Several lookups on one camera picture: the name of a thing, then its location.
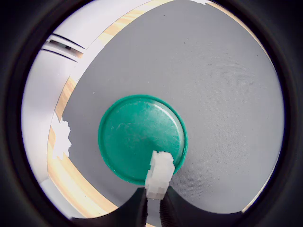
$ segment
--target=white surface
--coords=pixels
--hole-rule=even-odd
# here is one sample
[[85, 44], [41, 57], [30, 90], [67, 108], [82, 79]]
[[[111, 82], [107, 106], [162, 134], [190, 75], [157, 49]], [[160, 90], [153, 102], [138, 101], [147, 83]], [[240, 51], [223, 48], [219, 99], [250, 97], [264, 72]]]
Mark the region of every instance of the white surface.
[[63, 118], [61, 118], [59, 122], [56, 113], [53, 114], [52, 127], [56, 135], [56, 141], [53, 147], [53, 158], [59, 157], [63, 160], [63, 154], [66, 154], [67, 157], [70, 156], [68, 149], [71, 147], [71, 142], [68, 136], [71, 129], [68, 126], [68, 122], [64, 121]]
[[146, 197], [148, 199], [162, 200], [164, 198], [175, 171], [173, 161], [174, 158], [170, 153], [153, 151], [151, 168], [147, 171], [145, 179]]
[[149, 0], [95, 0], [68, 17], [54, 34], [87, 49], [112, 23]]
[[40, 51], [29, 72], [21, 107], [22, 136], [37, 181], [47, 179], [47, 140], [62, 88], [76, 62]]
[[53, 181], [48, 178], [44, 180], [40, 187], [54, 204], [54, 206], [67, 218], [84, 218], [61, 194], [58, 188], [54, 185]]

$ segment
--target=gray fabric surface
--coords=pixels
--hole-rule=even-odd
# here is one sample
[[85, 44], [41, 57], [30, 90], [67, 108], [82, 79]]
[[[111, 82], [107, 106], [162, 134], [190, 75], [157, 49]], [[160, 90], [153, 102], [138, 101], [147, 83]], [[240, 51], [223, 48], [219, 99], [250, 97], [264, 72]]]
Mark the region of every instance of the gray fabric surface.
[[[279, 155], [284, 107], [270, 60], [244, 28], [211, 6], [173, 1], [128, 25], [86, 70], [63, 114], [70, 159], [117, 206], [137, 185], [104, 163], [98, 126], [133, 94], [159, 97], [182, 117], [189, 147], [171, 185], [187, 201], [232, 213], [255, 197]], [[151, 203], [150, 224], [160, 226], [158, 212]]]

